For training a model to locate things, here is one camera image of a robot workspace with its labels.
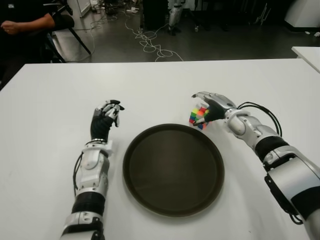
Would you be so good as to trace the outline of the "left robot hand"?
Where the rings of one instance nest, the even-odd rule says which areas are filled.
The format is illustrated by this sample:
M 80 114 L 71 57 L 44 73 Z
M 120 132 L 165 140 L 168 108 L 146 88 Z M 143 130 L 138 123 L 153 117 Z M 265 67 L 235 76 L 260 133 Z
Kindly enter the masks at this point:
M 120 124 L 119 114 L 125 108 L 119 100 L 107 100 L 101 106 L 95 108 L 90 125 L 91 140 L 108 142 L 109 131 L 112 125 Z

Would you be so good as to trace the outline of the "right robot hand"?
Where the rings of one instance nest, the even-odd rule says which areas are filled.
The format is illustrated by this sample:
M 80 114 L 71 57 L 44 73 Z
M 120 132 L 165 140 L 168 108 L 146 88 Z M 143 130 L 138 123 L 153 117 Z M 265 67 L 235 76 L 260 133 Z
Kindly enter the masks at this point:
M 230 99 L 218 93 L 200 91 L 193 94 L 192 98 L 200 98 L 208 104 L 208 113 L 202 118 L 196 120 L 193 123 L 193 126 L 198 126 L 215 120 L 223 120 L 228 110 L 237 108 Z

